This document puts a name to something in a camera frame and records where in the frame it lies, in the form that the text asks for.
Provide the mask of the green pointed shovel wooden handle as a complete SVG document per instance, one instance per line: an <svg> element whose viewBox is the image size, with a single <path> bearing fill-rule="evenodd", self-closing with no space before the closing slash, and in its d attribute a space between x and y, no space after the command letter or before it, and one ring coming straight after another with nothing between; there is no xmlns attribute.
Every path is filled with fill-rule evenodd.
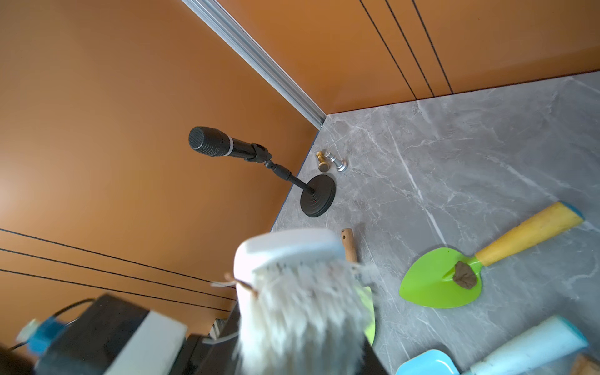
<svg viewBox="0 0 600 375"><path fill-rule="evenodd" d="M590 356L579 354L573 363L570 375L600 375L599 361Z"/></svg>

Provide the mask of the scrub brush blue white handle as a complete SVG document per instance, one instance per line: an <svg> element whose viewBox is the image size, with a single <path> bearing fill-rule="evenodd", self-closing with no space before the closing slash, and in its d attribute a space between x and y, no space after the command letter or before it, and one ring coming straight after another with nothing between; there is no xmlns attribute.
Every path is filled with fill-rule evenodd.
<svg viewBox="0 0 600 375"><path fill-rule="evenodd" d="M373 321L342 234L270 232L242 242L226 284L237 290L239 374L358 374Z"/></svg>

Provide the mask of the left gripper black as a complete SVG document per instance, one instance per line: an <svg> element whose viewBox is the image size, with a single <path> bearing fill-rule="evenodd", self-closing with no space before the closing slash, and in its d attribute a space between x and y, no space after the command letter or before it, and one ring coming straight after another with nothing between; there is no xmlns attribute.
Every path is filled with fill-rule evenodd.
<svg viewBox="0 0 600 375"><path fill-rule="evenodd" d="M105 294L64 328L39 357L36 374L168 374L188 327Z"/></svg>

